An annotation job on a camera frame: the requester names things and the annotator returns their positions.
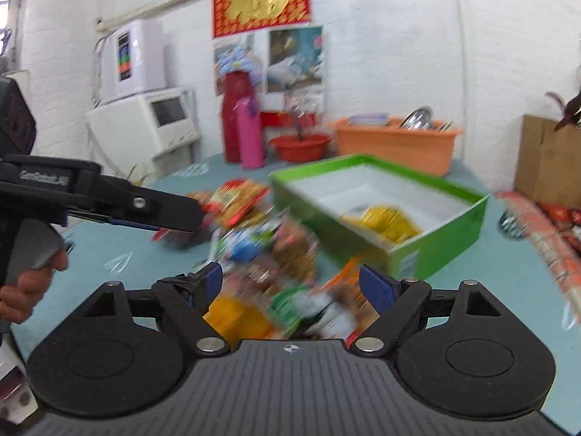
orange plastic basin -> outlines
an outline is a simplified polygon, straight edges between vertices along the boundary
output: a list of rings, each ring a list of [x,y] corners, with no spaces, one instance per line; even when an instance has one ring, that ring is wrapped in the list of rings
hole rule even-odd
[[[390,118],[388,126],[351,125],[348,118],[329,123],[335,130],[339,154],[370,154],[441,177],[450,170],[454,141],[463,129],[400,129],[402,118]],[[434,121],[441,126],[442,121]]]

pink thermos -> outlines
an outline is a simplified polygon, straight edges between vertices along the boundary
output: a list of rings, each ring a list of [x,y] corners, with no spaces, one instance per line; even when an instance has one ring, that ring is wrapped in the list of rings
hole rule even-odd
[[[256,99],[240,98],[236,103],[236,122],[240,157],[244,170],[264,167],[264,151],[260,110]]]

light blue tablecloth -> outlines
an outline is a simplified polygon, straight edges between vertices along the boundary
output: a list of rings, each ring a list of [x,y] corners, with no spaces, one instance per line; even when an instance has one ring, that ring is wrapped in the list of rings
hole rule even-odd
[[[250,173],[226,165],[221,156],[190,169],[187,177],[173,175],[155,188],[185,194],[193,190],[214,190],[234,177],[265,181],[272,170],[285,167],[273,161]],[[460,162],[455,161],[448,177],[468,187],[484,191],[482,184]],[[467,278],[482,282],[506,304],[551,350],[557,362],[557,377],[544,411],[569,432],[581,428],[581,336],[577,327],[563,329],[565,299],[536,249],[528,241],[505,239],[497,230],[504,211],[491,198],[480,239],[469,250],[434,275],[435,288],[457,288]],[[150,231],[135,230],[84,221],[69,235],[76,243],[68,271],[55,275],[45,298],[33,317],[13,333],[20,350],[28,358],[34,347],[99,285],[111,279],[123,281],[127,290],[149,288],[164,276],[187,273],[208,254],[208,244],[187,251],[168,250],[151,242]],[[120,273],[109,272],[118,257],[129,258]],[[328,279],[337,267],[320,257],[321,279]]]

plastic container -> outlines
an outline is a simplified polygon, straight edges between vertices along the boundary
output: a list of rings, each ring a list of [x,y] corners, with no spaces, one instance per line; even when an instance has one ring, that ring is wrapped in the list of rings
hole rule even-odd
[[[244,170],[262,169],[264,152],[260,109],[254,98],[241,98],[236,104],[238,142]]]
[[[387,126],[389,115],[385,113],[357,114],[349,118],[350,125]]]
[[[236,104],[241,98],[254,98],[254,95],[248,72],[236,71],[226,74],[224,77],[224,97],[222,98],[222,138],[226,162],[240,163]]]
[[[303,141],[299,141],[297,136],[278,136],[268,144],[275,146],[282,160],[303,163],[322,159],[330,140],[327,134],[309,134],[303,136]]]
[[[442,177],[450,170],[454,141],[462,129],[399,129],[402,118],[390,118],[388,126],[349,124],[348,118],[329,123],[335,130],[339,154],[370,154],[411,169]],[[435,126],[443,122],[434,121]]]

blue gripper pad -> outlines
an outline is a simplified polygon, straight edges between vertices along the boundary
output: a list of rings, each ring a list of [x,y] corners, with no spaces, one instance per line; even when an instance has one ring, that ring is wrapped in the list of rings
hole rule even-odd
[[[389,280],[368,266],[362,266],[359,271],[359,288],[371,306],[379,314],[385,313],[396,302],[397,295],[394,285]]]
[[[206,296],[209,306],[222,291],[222,267],[217,262],[211,262],[198,273],[206,276]]]

